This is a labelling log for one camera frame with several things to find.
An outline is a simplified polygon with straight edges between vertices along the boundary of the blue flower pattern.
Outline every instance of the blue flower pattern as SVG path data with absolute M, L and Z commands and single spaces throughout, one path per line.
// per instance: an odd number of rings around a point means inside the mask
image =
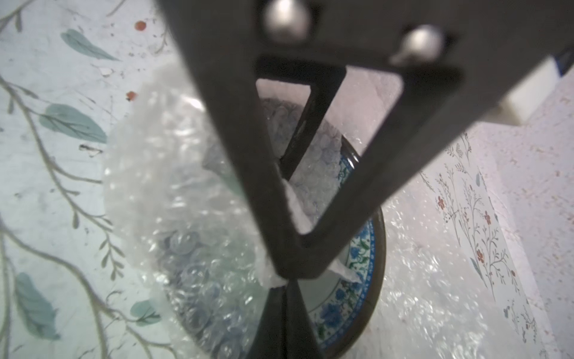
M 322 306 L 320 317 L 329 328 L 336 328 L 343 321 L 343 317 L 341 316 L 341 307 L 331 303 Z
M 343 300 L 345 298 L 345 291 L 343 291 L 342 289 L 337 289 L 337 292 L 335 293 L 335 298 L 337 300 Z
M 352 247 L 351 250 L 349 251 L 351 258 L 352 259 L 356 259 L 359 256 L 359 247 Z
M 339 165 L 341 168 L 339 181 L 343 183 L 352 172 L 352 168 L 344 160 L 341 160 Z M 315 327 L 315 335 L 323 349 L 333 345 L 344 335 L 362 308 L 371 282 L 375 257 L 374 244 L 373 222 L 369 221 L 351 240 L 347 263 L 357 273 L 361 283 L 339 281 L 334 293 L 321 306 L 309 312 Z

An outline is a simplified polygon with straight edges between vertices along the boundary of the bolt head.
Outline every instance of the bolt head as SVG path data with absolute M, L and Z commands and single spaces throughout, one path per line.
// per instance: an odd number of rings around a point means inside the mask
M 300 44 L 311 32 L 311 10 L 302 0 L 271 0 L 263 8 L 263 30 L 281 44 Z
M 439 28 L 421 25 L 404 35 L 390 62 L 397 66 L 430 63 L 440 57 L 444 44 L 445 36 Z

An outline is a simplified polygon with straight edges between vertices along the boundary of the dark metal frame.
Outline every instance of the dark metal frame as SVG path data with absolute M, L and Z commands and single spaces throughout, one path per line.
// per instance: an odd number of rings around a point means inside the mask
M 385 199 L 545 56 L 571 44 L 574 2 L 308 0 L 314 27 L 300 46 L 265 38 L 260 22 L 264 3 L 160 0 L 275 268 L 291 280 L 286 288 L 270 291 L 267 306 L 275 312 L 266 309 L 261 323 L 269 326 L 270 341 L 254 345 L 250 356 L 318 357 L 311 329 L 303 325 L 308 318 L 299 312 L 294 280 L 321 274 Z M 443 56 L 425 66 L 390 65 L 402 35 L 420 24 L 447 34 Z M 357 169 L 313 231 L 302 236 L 290 221 L 281 176 L 289 177 L 305 152 L 346 65 L 395 72 L 402 76 L 404 91 Z M 255 88 L 259 76 L 312 84 L 302 123 L 281 160 L 282 173 L 276 170 Z M 281 346 L 266 352 L 271 337 Z M 296 345 L 306 354 L 295 354 Z

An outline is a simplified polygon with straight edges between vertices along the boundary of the green leaf pattern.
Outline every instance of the green leaf pattern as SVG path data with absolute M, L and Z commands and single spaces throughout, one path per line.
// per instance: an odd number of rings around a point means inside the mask
M 62 32 L 60 37 L 68 46 L 83 55 L 95 57 L 96 59 L 119 61 L 114 56 L 93 45 L 84 35 L 76 30 L 68 29 L 68 31 Z
M 18 314 L 31 335 L 41 339 L 60 339 L 55 327 L 56 310 L 26 273 L 16 276 L 15 297 Z
M 161 320 L 160 315 L 157 314 L 156 309 L 149 300 L 135 302 L 130 309 L 130 314 L 138 318 L 135 324 L 140 327 L 151 325 Z
M 40 115 L 40 125 L 80 140 L 106 143 L 106 133 L 88 115 L 72 106 L 53 103 Z

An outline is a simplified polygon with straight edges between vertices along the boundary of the white surface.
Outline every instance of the white surface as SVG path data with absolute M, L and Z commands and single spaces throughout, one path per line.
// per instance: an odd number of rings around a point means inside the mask
M 523 125 L 560 81 L 554 57 L 548 56 L 490 110 L 482 121 Z
M 572 358 L 574 72 L 525 126 L 480 123 L 469 135 L 550 357 Z

